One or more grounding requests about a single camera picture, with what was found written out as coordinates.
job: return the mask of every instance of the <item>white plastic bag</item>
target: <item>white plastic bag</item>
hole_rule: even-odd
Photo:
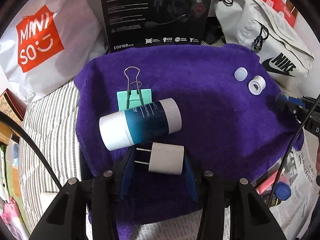
[[[13,92],[34,102],[75,77],[97,49],[100,29],[86,0],[29,0],[0,38],[0,66]]]
[[[217,1],[215,14],[227,43],[254,50],[270,76],[287,90],[294,89],[307,78],[313,54],[284,17],[264,1]],[[267,39],[261,44],[257,42],[258,46],[262,45],[258,50],[254,46],[260,33]]]

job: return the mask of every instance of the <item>nike swoosh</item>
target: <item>nike swoosh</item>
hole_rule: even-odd
[[[278,69],[275,69],[275,68],[271,67],[271,66],[270,66],[270,61],[271,61],[272,59],[273,59],[273,58],[269,58],[269,59],[266,59],[264,62],[262,62],[261,65],[265,68],[266,71],[272,72],[272,73],[281,74],[281,75],[284,75],[284,76],[295,77],[295,76],[290,75],[289,73],[286,73],[286,72],[283,72],[283,71],[281,71],[281,70],[278,70]]]

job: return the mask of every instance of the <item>red box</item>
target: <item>red box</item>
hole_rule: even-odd
[[[289,25],[293,28],[294,23],[296,22],[295,17],[293,14],[287,9],[287,6],[283,2],[283,0],[263,0],[266,2],[268,5],[270,5],[277,13],[282,12],[284,18],[287,20]]]

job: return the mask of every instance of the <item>nike logo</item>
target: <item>nike logo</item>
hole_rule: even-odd
[[[290,73],[296,68],[296,66],[282,53],[275,58],[266,59],[262,63],[262,66],[268,72],[295,77]]]

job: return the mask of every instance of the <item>black headset box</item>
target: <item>black headset box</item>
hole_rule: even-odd
[[[101,0],[111,52],[200,45],[211,0]]]

